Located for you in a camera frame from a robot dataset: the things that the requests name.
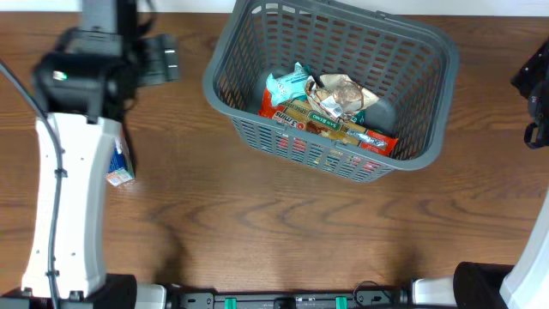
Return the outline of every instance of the snack package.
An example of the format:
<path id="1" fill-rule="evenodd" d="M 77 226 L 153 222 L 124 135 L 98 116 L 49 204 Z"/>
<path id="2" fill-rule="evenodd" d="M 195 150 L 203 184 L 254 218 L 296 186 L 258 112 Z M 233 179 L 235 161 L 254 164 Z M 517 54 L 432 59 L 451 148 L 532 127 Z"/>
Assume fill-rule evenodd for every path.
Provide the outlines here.
<path id="1" fill-rule="evenodd" d="M 267 77 L 267 89 L 272 95 L 272 106 L 305 95 L 305 84 L 309 74 L 300 63 L 295 64 L 294 72 L 283 77 Z"/>
<path id="2" fill-rule="evenodd" d="M 312 77 L 307 80 L 307 100 L 316 112 L 332 120 L 349 121 L 379 101 L 374 93 L 345 74 L 327 74 L 320 76 L 320 80 L 324 88 L 320 88 Z"/>
<path id="3" fill-rule="evenodd" d="M 266 90 L 263 96 L 260 116 L 274 119 L 300 130 L 306 130 L 332 140 L 359 146 L 377 154 L 389 155 L 398 139 L 390 138 L 367 130 L 353 123 L 336 122 L 319 112 L 312 110 L 311 105 L 302 100 L 286 101 L 278 106 L 270 106 L 270 93 Z"/>

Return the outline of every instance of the basket mesh side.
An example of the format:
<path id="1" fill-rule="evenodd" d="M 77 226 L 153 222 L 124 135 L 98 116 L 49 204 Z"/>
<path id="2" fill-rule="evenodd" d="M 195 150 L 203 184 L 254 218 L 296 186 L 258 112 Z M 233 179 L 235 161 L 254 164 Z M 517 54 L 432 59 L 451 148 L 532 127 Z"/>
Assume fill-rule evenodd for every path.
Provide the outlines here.
<path id="1" fill-rule="evenodd" d="M 366 158 L 325 148 L 251 121 L 233 118 L 232 123 L 240 137 L 252 148 L 355 181 L 371 182 L 393 170 Z"/>
<path id="2" fill-rule="evenodd" d="M 441 101 L 445 70 L 441 46 L 425 34 L 371 16 L 348 18 L 338 10 L 316 12 L 313 3 L 248 2 L 216 70 L 214 87 L 219 98 L 244 110 L 263 71 L 292 68 L 297 61 L 310 65 L 315 75 L 345 73 L 395 108 L 395 134 L 400 140 L 390 156 L 398 160 L 420 156 L 430 142 Z M 264 128 L 251 119 L 234 122 L 251 147 L 343 177 L 372 181 L 391 171 L 364 157 L 319 149 L 319 145 Z"/>

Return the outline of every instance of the wood grain surface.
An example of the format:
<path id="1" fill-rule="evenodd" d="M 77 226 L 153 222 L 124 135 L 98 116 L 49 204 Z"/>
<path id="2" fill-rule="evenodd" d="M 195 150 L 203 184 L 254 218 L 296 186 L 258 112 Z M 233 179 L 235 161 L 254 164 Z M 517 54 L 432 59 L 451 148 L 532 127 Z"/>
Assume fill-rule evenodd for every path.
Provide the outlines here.
<path id="1" fill-rule="evenodd" d="M 137 180 L 109 188 L 111 273 L 227 291 L 349 289 L 448 276 L 461 261 L 515 264 L 546 194 L 549 149 L 522 142 L 510 78 L 549 34 L 543 18 L 412 17 L 449 33 L 461 68 L 443 152 L 358 184 L 248 148 L 202 95 L 228 15 L 163 14 L 183 80 L 139 91 L 127 117 Z M 78 16 L 1 13 L 0 56 L 31 68 Z M 38 190 L 34 116 L 0 77 L 0 291 L 21 283 Z"/>

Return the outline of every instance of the black cable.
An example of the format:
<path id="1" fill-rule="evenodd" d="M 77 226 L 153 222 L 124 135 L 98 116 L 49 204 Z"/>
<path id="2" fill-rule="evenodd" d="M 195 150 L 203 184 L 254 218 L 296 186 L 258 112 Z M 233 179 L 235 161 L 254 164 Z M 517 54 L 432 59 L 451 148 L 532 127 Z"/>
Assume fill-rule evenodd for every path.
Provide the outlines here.
<path id="1" fill-rule="evenodd" d="M 48 135 L 50 136 L 51 143 L 53 144 L 55 152 L 55 157 L 57 161 L 57 169 L 54 171 L 56 177 L 56 186 L 55 196 L 53 198 L 53 209 L 51 211 L 50 237 L 48 241 L 48 271 L 46 275 L 48 276 L 50 282 L 50 294 L 53 308 L 59 309 L 59 291 L 57 291 L 57 271 L 55 270 L 54 250 L 55 235 L 57 229 L 57 217 L 59 213 L 59 198 L 61 196 L 61 180 L 66 175 L 66 172 L 63 170 L 63 157 L 61 156 L 61 153 L 63 151 L 55 132 L 53 131 L 50 123 L 47 120 L 46 114 L 39 109 L 38 104 L 36 103 L 34 98 L 28 93 L 28 91 L 21 84 L 21 82 L 19 82 L 17 77 L 8 69 L 2 59 L 0 59 L 0 71 L 2 71 L 2 73 L 8 78 L 8 80 L 14 84 L 17 91 L 19 91 L 19 93 L 23 96 L 23 99 L 25 99 L 25 101 L 33 108 L 36 116 L 44 123 L 45 129 L 48 131 Z"/>
<path id="2" fill-rule="evenodd" d="M 379 284 L 377 284 L 376 282 L 370 281 L 370 280 L 362 281 L 361 283 L 359 283 L 359 285 L 356 288 L 354 288 L 354 290 L 353 290 L 353 300 L 354 300 L 354 303 L 357 304 L 357 306 L 365 306 L 365 305 L 360 304 L 359 301 L 357 300 L 357 292 L 359 291 L 359 288 L 362 287 L 363 285 L 365 285 L 366 283 L 369 283 L 369 284 L 371 284 L 375 287 L 379 287 Z M 394 302 L 393 298 L 390 295 L 388 295 L 385 291 L 381 291 L 381 293 L 383 293 L 383 295 L 385 295 L 385 297 L 387 297 L 389 299 L 391 304 Z"/>

